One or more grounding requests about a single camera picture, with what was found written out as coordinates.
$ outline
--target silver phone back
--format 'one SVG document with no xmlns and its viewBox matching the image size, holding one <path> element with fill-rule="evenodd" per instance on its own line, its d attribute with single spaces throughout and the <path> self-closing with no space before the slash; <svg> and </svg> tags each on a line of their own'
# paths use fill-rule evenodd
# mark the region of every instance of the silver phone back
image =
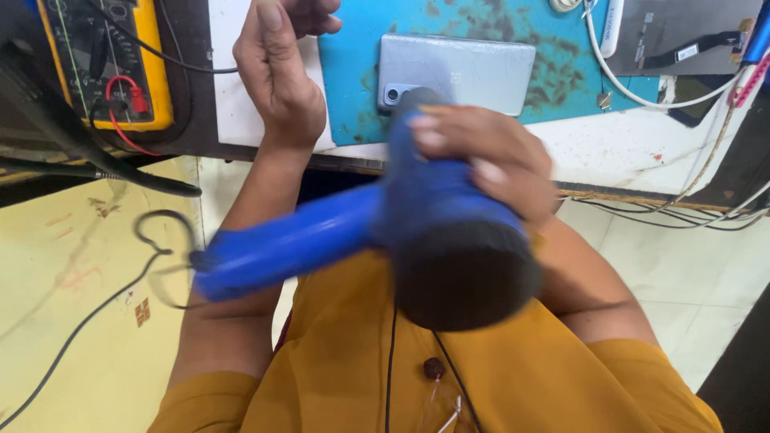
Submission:
<svg viewBox="0 0 770 433">
<path fill-rule="evenodd" d="M 390 111 L 404 92 L 428 87 L 457 104 L 519 116 L 534 56 L 532 45 L 387 33 L 377 107 Z"/>
</svg>

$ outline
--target blue repair mat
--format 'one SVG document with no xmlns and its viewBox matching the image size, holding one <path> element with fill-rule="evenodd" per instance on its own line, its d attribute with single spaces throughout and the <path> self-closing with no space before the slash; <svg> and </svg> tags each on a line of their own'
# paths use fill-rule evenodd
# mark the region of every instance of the blue repair mat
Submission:
<svg viewBox="0 0 770 433">
<path fill-rule="evenodd" d="M 599 1 L 593 18 L 604 28 L 609 2 Z M 347 0 L 335 15 L 342 31 L 319 38 L 332 137 L 338 146 L 385 141 L 390 117 L 377 112 L 380 37 L 388 32 L 441 35 L 537 47 L 522 123 L 602 113 L 599 94 L 613 91 L 611 110 L 638 107 L 600 73 L 588 41 L 583 7 L 555 12 L 548 0 Z M 659 77 L 626 77 L 624 85 L 655 101 Z"/>
</svg>

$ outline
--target white table surface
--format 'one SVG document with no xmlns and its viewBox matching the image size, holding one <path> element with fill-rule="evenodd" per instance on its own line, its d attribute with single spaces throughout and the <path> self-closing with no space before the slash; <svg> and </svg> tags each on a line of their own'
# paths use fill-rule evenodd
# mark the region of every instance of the white table surface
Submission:
<svg viewBox="0 0 770 433">
<path fill-rule="evenodd" d="M 249 0 L 209 0 L 215 68 L 235 66 L 232 47 L 248 7 Z M 325 92 L 316 38 L 302 39 L 300 51 L 308 76 Z M 219 141 L 258 146 L 264 124 L 240 77 L 237 74 L 216 75 L 214 86 Z M 758 88 L 743 108 L 735 111 L 724 142 L 691 193 L 708 185 L 716 174 Z M 727 93 L 723 94 L 701 125 L 693 129 L 673 120 L 665 111 L 649 108 L 533 123 L 527 128 L 546 143 L 554 160 L 555 180 L 678 194 L 695 178 L 711 152 L 725 120 L 727 97 Z M 387 159 L 384 143 L 336 146 L 328 122 L 315 152 Z"/>
</svg>

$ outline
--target human hand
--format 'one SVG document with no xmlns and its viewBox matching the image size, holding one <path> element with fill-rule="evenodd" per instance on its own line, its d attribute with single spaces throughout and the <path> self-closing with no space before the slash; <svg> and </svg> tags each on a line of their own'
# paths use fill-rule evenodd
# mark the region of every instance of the human hand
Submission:
<svg viewBox="0 0 770 433">
<path fill-rule="evenodd" d="M 333 35 L 342 28 L 342 21 L 332 16 L 340 8 L 340 0 L 281 0 L 289 12 L 296 38 L 305 35 Z"/>
<path fill-rule="evenodd" d="M 294 29 L 280 3 L 252 0 L 233 57 L 265 122 L 261 147 L 309 156 L 326 127 L 326 102 L 305 72 Z"/>
<path fill-rule="evenodd" d="M 466 159 L 472 180 L 516 211 L 533 230 L 547 222 L 556 188 L 543 143 L 515 119 L 473 106 L 429 107 L 412 119 L 417 148 L 428 159 Z"/>
</svg>

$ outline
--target hair dryer handle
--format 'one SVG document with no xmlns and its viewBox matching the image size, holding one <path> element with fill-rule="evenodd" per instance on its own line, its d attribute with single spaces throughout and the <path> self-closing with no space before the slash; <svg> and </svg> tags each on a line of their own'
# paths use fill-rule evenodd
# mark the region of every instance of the hair dryer handle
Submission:
<svg viewBox="0 0 770 433">
<path fill-rule="evenodd" d="M 193 286 L 213 302 L 236 299 L 348 257 L 371 245 L 381 197 L 381 186 L 362 186 L 247 230 L 220 230 L 190 256 Z"/>
</svg>

